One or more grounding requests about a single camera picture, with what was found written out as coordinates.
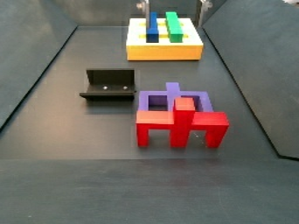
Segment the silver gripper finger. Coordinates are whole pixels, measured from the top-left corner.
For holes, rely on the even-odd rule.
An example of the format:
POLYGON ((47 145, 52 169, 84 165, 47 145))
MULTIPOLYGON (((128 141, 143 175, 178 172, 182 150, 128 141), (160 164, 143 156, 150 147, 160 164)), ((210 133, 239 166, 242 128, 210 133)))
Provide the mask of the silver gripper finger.
POLYGON ((146 19, 150 19, 150 0, 140 0, 136 8, 143 11, 146 19))
POLYGON ((199 26, 203 24, 204 14, 212 7, 211 0, 200 0, 200 15, 199 15, 199 26))

